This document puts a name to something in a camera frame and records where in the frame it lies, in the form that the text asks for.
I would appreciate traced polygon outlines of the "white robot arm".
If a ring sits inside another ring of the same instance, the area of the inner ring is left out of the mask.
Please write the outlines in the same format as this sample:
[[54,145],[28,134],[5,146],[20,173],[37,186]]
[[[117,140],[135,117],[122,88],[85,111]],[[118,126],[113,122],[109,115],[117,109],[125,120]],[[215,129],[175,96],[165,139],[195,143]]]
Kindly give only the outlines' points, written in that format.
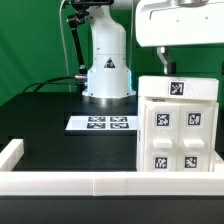
[[[115,9],[137,5],[135,34],[142,47],[224,43],[224,0],[114,0]],[[108,6],[88,10],[93,64],[83,96],[91,100],[134,97],[131,71],[126,66],[126,32]]]

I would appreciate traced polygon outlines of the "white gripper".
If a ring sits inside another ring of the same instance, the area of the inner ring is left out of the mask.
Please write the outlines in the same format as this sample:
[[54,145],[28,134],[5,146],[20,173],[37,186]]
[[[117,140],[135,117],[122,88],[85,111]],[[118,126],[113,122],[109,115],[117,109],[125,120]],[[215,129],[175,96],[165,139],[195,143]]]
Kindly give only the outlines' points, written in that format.
[[160,46],[157,55],[166,75],[176,73],[165,46],[224,43],[224,0],[178,5],[175,0],[141,0],[135,13],[136,38],[142,47]]

